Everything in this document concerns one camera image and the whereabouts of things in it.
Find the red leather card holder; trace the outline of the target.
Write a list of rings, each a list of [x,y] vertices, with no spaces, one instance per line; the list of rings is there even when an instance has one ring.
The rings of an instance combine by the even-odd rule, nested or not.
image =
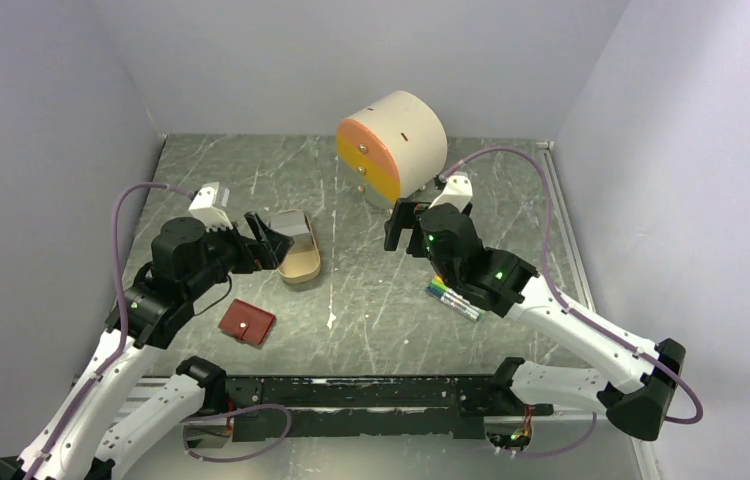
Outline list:
[[[261,346],[276,322],[276,315],[235,299],[218,324],[219,330],[238,342]]]

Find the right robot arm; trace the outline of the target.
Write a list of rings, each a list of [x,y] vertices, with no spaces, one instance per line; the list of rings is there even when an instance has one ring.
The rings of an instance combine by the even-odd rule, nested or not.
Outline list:
[[[679,342],[630,333],[584,309],[517,255],[484,246],[472,219],[450,204],[400,199],[385,223],[384,248],[427,259],[445,286],[470,305],[528,325],[585,361],[584,369],[508,358],[490,391],[501,413],[555,404],[604,415],[623,433],[654,441],[667,419],[686,357]]]

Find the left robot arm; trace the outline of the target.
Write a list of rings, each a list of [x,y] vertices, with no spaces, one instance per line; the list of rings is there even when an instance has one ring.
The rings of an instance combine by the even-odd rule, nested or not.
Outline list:
[[[167,430],[196,415],[228,413],[226,372],[193,356],[155,396],[121,422],[116,414],[151,364],[195,317],[195,302],[233,274],[280,266],[294,245],[254,212],[252,236],[194,217],[167,221],[152,259],[106,321],[92,359],[47,426],[16,456],[0,458],[0,479],[115,479]]]

